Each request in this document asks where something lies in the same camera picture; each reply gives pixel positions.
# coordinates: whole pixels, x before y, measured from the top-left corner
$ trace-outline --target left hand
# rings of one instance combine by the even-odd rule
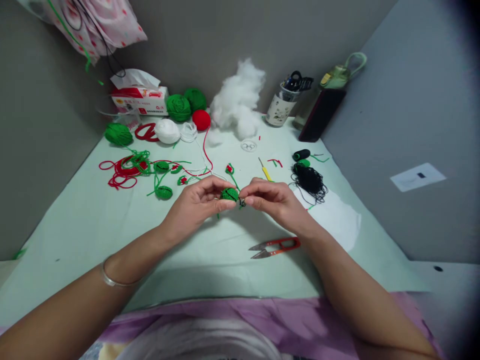
[[[226,188],[235,188],[235,185],[214,175],[185,187],[159,225],[163,236],[177,245],[192,235],[207,218],[233,209],[235,201],[218,200]]]

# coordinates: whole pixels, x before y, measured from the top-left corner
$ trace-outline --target pink fabric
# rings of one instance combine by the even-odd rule
[[[75,50],[83,55],[84,49],[88,52],[93,64],[100,56],[107,55],[107,48],[99,31],[112,52],[115,48],[124,48],[147,40],[147,35],[137,22],[128,0],[51,0],[51,3],[80,46],[67,33],[55,12],[46,3],[45,10],[50,20]]]
[[[415,300],[406,292],[392,296],[446,359]],[[349,331],[326,298],[223,299],[158,306],[117,316],[99,341],[126,343],[153,323],[168,324],[187,317],[243,320],[286,354],[310,359],[358,359]]]

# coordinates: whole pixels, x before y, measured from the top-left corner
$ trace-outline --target crochet hook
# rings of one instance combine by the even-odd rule
[[[262,162],[262,160],[260,160],[260,164],[261,164],[261,169],[263,170],[263,173],[265,174],[266,176],[266,179],[268,181],[273,181],[272,178],[270,177],[269,175],[269,172],[267,171],[267,168],[264,166],[264,163]]]

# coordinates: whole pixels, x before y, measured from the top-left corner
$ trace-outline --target hand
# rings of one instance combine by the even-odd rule
[[[297,236],[309,234],[318,223],[284,182],[270,182],[254,177],[239,194],[247,205],[270,215],[279,225]]]
[[[207,218],[234,208],[235,201],[218,200],[226,188],[235,188],[235,185],[214,175],[186,186],[160,224],[161,233],[173,245],[179,244]]]

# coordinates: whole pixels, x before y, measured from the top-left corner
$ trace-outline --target bottle handle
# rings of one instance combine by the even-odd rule
[[[367,55],[365,55],[363,52],[353,52],[352,54],[350,54],[350,56],[348,57],[348,59],[345,62],[345,67],[346,68],[349,67],[350,61],[352,60],[352,58],[359,58],[361,60],[361,63],[356,69],[351,71],[350,77],[353,77],[354,74],[356,72],[358,72],[361,68],[363,68],[365,66],[365,64],[367,63]]]

